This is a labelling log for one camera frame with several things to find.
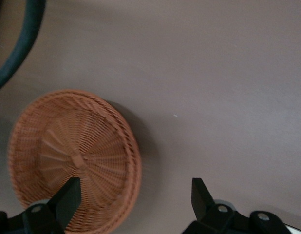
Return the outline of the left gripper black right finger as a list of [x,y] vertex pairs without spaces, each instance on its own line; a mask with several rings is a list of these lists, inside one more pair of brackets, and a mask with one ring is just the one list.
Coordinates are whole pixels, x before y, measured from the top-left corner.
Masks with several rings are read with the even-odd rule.
[[201,178],[193,178],[191,204],[196,216],[185,234],[290,234],[273,213],[253,211],[249,217],[230,206],[216,203]]

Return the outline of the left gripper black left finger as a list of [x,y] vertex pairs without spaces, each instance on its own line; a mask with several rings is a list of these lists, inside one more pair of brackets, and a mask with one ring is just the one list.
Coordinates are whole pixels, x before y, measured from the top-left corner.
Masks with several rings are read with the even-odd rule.
[[81,201],[80,178],[72,177],[46,203],[35,202],[10,218],[0,211],[0,234],[63,234]]

